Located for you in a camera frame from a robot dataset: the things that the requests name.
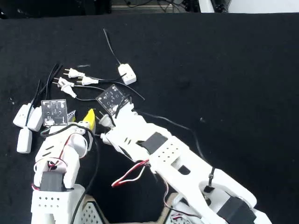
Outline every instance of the white robotic arm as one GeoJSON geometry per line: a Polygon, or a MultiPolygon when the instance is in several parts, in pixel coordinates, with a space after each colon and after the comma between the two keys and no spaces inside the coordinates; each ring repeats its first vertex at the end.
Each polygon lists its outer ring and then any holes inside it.
{"type": "Polygon", "coordinates": [[[199,217],[189,217],[191,222],[271,224],[264,213],[254,209],[256,198],[245,187],[214,169],[167,129],[146,123],[133,108],[128,102],[117,118],[112,116],[115,127],[101,135],[103,142],[132,161],[149,160],[151,171],[158,173],[187,201],[189,213],[199,217]]]}

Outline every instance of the power plug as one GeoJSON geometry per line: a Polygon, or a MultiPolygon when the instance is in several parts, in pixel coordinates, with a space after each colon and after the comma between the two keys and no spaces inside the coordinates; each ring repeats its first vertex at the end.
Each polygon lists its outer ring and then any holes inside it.
{"type": "Polygon", "coordinates": [[[123,76],[122,80],[126,85],[130,85],[137,80],[136,75],[129,64],[120,64],[118,72],[121,76],[123,76]]]}
{"type": "Polygon", "coordinates": [[[35,110],[31,114],[27,127],[32,131],[38,132],[41,129],[42,124],[43,124],[43,113],[42,113],[42,107],[39,106],[35,108],[35,110]]]}
{"type": "Polygon", "coordinates": [[[22,128],[19,133],[17,152],[30,153],[31,143],[32,143],[32,132],[27,127],[22,128]]]}
{"type": "MultiPolygon", "coordinates": [[[[25,126],[30,106],[31,106],[31,103],[29,103],[27,105],[23,104],[21,106],[21,108],[19,109],[19,111],[17,112],[17,115],[15,116],[15,118],[13,120],[13,123],[15,125],[17,125],[18,127],[25,126]]],[[[30,111],[29,119],[30,119],[30,116],[32,115],[33,111],[34,111],[34,108],[32,107],[32,109],[30,111]]]]}

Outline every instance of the white plug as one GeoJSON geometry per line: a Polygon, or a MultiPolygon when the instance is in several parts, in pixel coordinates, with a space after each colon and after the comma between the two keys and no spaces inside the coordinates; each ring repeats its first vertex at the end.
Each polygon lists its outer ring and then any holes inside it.
{"type": "Polygon", "coordinates": [[[77,95],[76,93],[74,93],[72,87],[74,87],[74,83],[67,81],[64,78],[55,78],[58,79],[58,83],[57,84],[58,88],[61,88],[62,92],[65,92],[66,94],[69,94],[71,97],[76,98],[77,95]]]}
{"type": "Polygon", "coordinates": [[[83,72],[79,72],[75,69],[65,69],[66,71],[68,71],[69,73],[64,73],[64,75],[68,76],[69,78],[77,78],[77,77],[84,77],[85,73],[83,72]]]}
{"type": "Polygon", "coordinates": [[[129,64],[120,64],[118,72],[122,77],[123,82],[126,85],[136,82],[136,75],[129,64]]]}
{"type": "Polygon", "coordinates": [[[78,77],[82,79],[81,81],[77,81],[77,83],[82,84],[82,85],[90,85],[90,84],[98,84],[99,81],[97,79],[93,79],[87,76],[84,77],[78,77]]]}
{"type": "Polygon", "coordinates": [[[38,132],[41,129],[41,126],[43,124],[43,113],[42,113],[42,107],[36,107],[33,113],[31,114],[27,127],[35,132],[38,132]]]}
{"type": "Polygon", "coordinates": [[[27,127],[23,127],[19,133],[17,152],[30,153],[31,143],[32,143],[32,132],[27,127]]]}
{"type": "MultiPolygon", "coordinates": [[[[15,125],[17,125],[18,127],[25,126],[30,106],[31,106],[31,103],[29,103],[27,105],[23,104],[21,106],[21,108],[19,109],[19,111],[17,112],[17,115],[15,116],[15,118],[13,120],[13,123],[15,125]]],[[[33,111],[34,111],[34,108],[32,107],[30,114],[29,114],[29,118],[32,115],[33,111]]]]}

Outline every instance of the black fabric surface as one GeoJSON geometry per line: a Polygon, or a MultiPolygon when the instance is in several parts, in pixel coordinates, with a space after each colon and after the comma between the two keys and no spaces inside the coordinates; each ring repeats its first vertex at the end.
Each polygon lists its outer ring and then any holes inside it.
{"type": "MultiPolygon", "coordinates": [[[[298,211],[299,14],[155,14],[0,21],[0,217],[30,223],[34,157],[16,152],[19,128],[12,120],[45,81],[56,61],[100,78],[118,76],[102,28],[110,32],[120,61],[137,74],[145,98],[140,110],[194,128],[210,163],[247,187],[274,224],[294,223],[298,211]]],[[[80,98],[99,93],[76,89],[80,98]]],[[[55,85],[78,120],[95,102],[78,102],[55,85]]],[[[196,152],[191,135],[164,121],[196,152]]],[[[86,186],[94,151],[81,161],[77,182],[86,186]]],[[[132,163],[101,146],[101,164],[90,192],[110,222],[157,220],[164,186],[147,170],[137,182],[110,184],[132,163]]]]}

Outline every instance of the white plastic part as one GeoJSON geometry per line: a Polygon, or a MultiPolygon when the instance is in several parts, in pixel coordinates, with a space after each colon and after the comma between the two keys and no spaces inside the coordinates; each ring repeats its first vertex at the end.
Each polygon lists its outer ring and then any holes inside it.
{"type": "Polygon", "coordinates": [[[81,83],[82,85],[90,85],[90,84],[98,84],[99,81],[97,79],[84,76],[81,79],[81,81],[78,81],[78,83],[81,83]]]}
{"type": "Polygon", "coordinates": [[[137,80],[136,75],[129,64],[120,64],[118,67],[118,72],[121,76],[126,74],[122,77],[122,80],[126,85],[130,85],[137,80]]]}
{"type": "Polygon", "coordinates": [[[105,114],[101,120],[99,121],[99,124],[104,126],[104,127],[109,127],[109,128],[113,128],[113,124],[112,124],[112,120],[110,119],[110,117],[108,116],[108,114],[105,114]]]}
{"type": "Polygon", "coordinates": [[[75,69],[65,69],[66,71],[68,71],[68,73],[64,73],[64,75],[67,75],[69,78],[77,78],[77,77],[84,77],[85,73],[83,72],[79,72],[75,69]]]}
{"type": "Polygon", "coordinates": [[[86,203],[81,218],[82,224],[103,224],[103,221],[92,202],[86,203]]]}
{"type": "MultiPolygon", "coordinates": [[[[74,190],[65,192],[34,190],[31,224],[69,224],[84,190],[84,187],[79,184],[74,185],[74,190]]],[[[82,207],[83,203],[77,211],[74,224],[82,224],[82,207]]]]}
{"type": "Polygon", "coordinates": [[[42,107],[36,107],[33,113],[31,114],[27,127],[35,132],[38,132],[41,129],[41,126],[43,124],[43,113],[42,113],[42,107]]]}
{"type": "Polygon", "coordinates": [[[31,143],[32,143],[32,132],[27,127],[22,128],[19,133],[17,152],[30,153],[31,143]]]}
{"type": "MultiPolygon", "coordinates": [[[[25,126],[30,106],[31,106],[31,103],[29,103],[27,105],[23,104],[21,106],[21,108],[19,109],[19,111],[17,112],[17,115],[15,116],[15,118],[13,120],[13,123],[15,125],[17,125],[18,127],[24,127],[25,126]]],[[[34,110],[34,108],[32,107],[32,109],[30,111],[29,118],[32,115],[33,110],[34,110]]]]}

